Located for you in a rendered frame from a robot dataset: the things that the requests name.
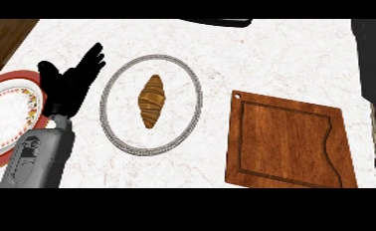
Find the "brown wooden cabinet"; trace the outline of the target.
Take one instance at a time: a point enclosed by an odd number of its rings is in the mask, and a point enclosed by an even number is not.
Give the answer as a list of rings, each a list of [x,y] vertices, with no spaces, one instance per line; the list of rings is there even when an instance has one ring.
[[[39,19],[0,19],[0,70],[12,58]]]

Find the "brown wooden cutting board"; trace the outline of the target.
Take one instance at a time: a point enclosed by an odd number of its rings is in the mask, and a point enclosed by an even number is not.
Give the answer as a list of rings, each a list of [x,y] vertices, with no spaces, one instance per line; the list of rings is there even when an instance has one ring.
[[[245,187],[354,188],[343,110],[235,91],[225,181]]]

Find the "dark grey appliance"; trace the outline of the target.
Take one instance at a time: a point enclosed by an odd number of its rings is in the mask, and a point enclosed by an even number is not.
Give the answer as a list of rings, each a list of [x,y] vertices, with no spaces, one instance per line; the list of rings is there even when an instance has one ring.
[[[376,19],[353,19],[357,42],[362,96],[376,105]]]

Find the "white floral plate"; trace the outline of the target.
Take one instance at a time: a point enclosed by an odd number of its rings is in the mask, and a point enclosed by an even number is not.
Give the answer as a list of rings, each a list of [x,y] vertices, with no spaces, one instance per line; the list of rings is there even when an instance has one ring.
[[[42,114],[43,93],[34,82],[12,79],[0,83],[0,155],[8,152]]]

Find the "brown sweet potato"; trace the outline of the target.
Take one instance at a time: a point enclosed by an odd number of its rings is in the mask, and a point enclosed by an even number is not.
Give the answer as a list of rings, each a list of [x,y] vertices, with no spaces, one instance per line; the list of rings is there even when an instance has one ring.
[[[152,75],[139,95],[139,108],[147,128],[154,128],[166,105],[166,89],[160,75]]]

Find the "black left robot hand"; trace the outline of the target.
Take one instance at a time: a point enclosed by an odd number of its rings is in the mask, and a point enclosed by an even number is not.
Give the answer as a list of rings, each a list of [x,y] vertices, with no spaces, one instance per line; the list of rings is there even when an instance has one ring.
[[[40,87],[48,95],[43,116],[73,117],[83,105],[88,92],[107,65],[104,45],[96,43],[74,68],[61,74],[49,61],[39,63]]]

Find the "black appliance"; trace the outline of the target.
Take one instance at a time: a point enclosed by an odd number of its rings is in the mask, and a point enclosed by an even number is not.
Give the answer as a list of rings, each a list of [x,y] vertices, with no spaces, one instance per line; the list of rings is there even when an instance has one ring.
[[[245,28],[251,24],[251,19],[188,19],[189,22],[220,26]]]

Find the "red round placemat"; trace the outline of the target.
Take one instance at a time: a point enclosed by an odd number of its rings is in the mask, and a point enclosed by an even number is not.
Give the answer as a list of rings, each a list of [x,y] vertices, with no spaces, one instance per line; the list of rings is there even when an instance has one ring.
[[[9,72],[9,73],[0,75],[0,83],[8,80],[12,80],[12,79],[30,80],[40,87],[40,74],[34,71],[21,70],[21,71],[14,71],[14,72]],[[42,93],[43,93],[42,114],[40,114],[40,118],[39,118],[37,124],[33,129],[45,128],[49,124],[49,119],[43,116],[43,108],[45,108],[48,95],[43,92],[43,90],[42,90]],[[0,167],[4,167],[9,163],[12,151],[14,151],[14,148],[0,155]]]

